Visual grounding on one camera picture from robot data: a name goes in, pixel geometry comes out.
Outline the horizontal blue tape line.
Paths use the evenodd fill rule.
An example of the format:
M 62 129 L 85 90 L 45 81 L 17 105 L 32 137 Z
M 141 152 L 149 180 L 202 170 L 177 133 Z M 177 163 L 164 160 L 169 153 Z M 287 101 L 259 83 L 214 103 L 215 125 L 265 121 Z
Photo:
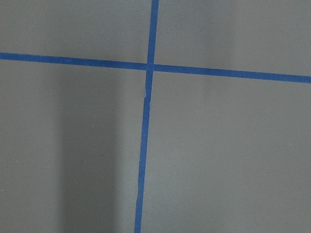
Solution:
M 12 60 L 12 61 L 51 63 L 51 64 L 63 64 L 63 65 L 75 65 L 75 66 L 87 66 L 87 67 L 108 67 L 108 68 L 121 68 L 121 69 L 132 69 L 132 70 L 143 70 L 143 71 L 146 71 L 148 67 L 148 65 L 145 63 L 83 59 L 83 58 L 71 58 L 71 57 L 59 57 L 59 56 L 45 56 L 45 55 L 32 55 L 32 54 L 19 54 L 19 53 L 7 53 L 7 52 L 1 52 L 0 58 L 2 60 Z M 271 80 L 271 81 L 284 81 L 284 82 L 293 82 L 293 83 L 310 83 L 311 82 L 310 76 L 240 71 L 240 70 L 227 70 L 227 69 L 214 69 L 214 68 L 202 68 L 202 67 L 183 67 L 183 66 L 154 64 L 153 70 L 157 72 L 222 76 L 222 77 Z

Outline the vertical blue tape line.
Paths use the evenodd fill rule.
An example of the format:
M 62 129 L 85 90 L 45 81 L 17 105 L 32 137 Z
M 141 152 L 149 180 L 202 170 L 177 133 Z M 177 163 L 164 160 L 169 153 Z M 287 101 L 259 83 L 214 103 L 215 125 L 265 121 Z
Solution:
M 138 165 L 138 193 L 135 209 L 134 233 L 141 232 L 141 223 L 142 223 L 148 132 L 150 121 L 150 105 L 151 105 L 154 60 L 156 49 L 158 6 L 159 1 L 153 0 L 151 5 L 148 54 L 147 54 L 146 76 L 145 76 L 145 97 L 142 114 L 141 143 L 140 143 L 140 155 Z

